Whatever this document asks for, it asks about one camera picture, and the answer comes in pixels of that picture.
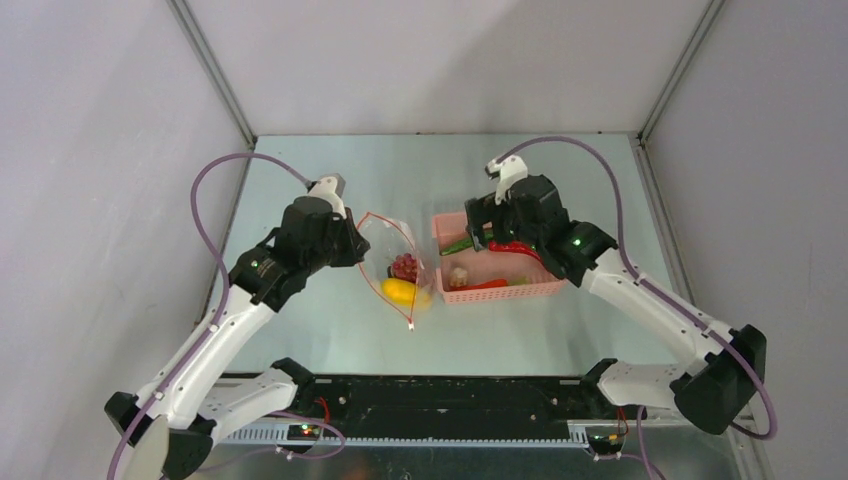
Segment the red chili pepper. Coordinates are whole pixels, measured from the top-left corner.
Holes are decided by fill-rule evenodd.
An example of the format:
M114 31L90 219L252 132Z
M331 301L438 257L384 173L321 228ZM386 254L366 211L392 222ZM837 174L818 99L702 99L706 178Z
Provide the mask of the red chili pepper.
M520 254L525 255L538 262L542 262L540 255L537 251L532 247L528 246L522 242L513 241L509 243L498 243L496 241L491 241L488 244L488 249L495 253L510 253L510 254Z

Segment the green cucumber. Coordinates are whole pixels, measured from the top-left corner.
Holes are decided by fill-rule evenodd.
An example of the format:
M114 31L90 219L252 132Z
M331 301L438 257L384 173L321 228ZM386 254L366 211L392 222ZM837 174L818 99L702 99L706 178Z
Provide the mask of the green cucumber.
M488 244L494 238L493 231L491 229L484 230L484 240L485 244ZM463 238L453 241L445 247L441 247L439 250L440 256L448 256L453 255L459 252L462 252L467 249L474 249L474 239L465 235Z

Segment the clear zip bag orange zipper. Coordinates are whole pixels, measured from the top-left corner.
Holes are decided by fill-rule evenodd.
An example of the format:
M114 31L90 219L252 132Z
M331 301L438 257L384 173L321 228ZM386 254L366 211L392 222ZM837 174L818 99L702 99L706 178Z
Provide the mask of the clear zip bag orange zipper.
M378 298L414 331L433 305L435 272L413 229L404 221L367 212L356 228L370 244L360 273Z

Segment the pink plastic basket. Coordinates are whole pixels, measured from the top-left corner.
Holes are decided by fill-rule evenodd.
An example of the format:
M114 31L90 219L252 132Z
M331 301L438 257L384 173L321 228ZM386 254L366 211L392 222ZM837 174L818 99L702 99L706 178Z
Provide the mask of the pink plastic basket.
M527 247L495 245L474 250L463 212L432 217L437 245L434 284L447 304L553 295L566 285Z

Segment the red grape bunch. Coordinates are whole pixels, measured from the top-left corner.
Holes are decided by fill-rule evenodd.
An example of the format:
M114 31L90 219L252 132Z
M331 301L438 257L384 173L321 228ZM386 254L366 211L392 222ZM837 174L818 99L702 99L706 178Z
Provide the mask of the red grape bunch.
M391 278L416 283L419 273L418 260L411 253L398 255L389 265L388 273Z

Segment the yellow mango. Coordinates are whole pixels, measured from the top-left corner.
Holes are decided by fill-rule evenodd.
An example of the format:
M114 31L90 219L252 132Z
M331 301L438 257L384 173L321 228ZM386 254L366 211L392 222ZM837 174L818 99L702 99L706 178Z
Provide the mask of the yellow mango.
M381 283L381 291L386 299L400 306L424 308L431 304L430 294L408 282L398 278L388 278Z

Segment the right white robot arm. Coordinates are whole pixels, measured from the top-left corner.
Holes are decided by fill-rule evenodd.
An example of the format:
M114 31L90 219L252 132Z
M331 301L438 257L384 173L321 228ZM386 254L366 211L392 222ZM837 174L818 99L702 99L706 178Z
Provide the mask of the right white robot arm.
M606 418L620 406L664 408L718 435L763 387L767 340L760 330L734 329L654 284L623 260L612 236L571 219L547 177L531 175L505 191L471 198L465 213L475 249L490 241L529 246L554 277L616 307L671 352L675 361L668 365L600 361L581 392L591 416Z

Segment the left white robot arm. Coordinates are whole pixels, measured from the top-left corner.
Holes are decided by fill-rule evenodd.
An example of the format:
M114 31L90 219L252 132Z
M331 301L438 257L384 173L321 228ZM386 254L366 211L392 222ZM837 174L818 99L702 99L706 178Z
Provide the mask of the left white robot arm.
M316 403L311 373L279 360L236 388L215 384L247 341L320 269L351 267L368 242L336 194L308 194L226 275L224 302L203 319L157 378L115 393L105 410L134 452L127 479L186 479L234 431L271 413L304 416Z

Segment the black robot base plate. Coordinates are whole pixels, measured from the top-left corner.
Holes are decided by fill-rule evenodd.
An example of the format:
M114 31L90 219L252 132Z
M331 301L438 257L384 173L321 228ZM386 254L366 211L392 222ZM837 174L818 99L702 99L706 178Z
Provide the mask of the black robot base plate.
M637 408L609 403L577 377L318 375L287 412L360 434L482 434L485 438L568 433L578 422L634 425Z

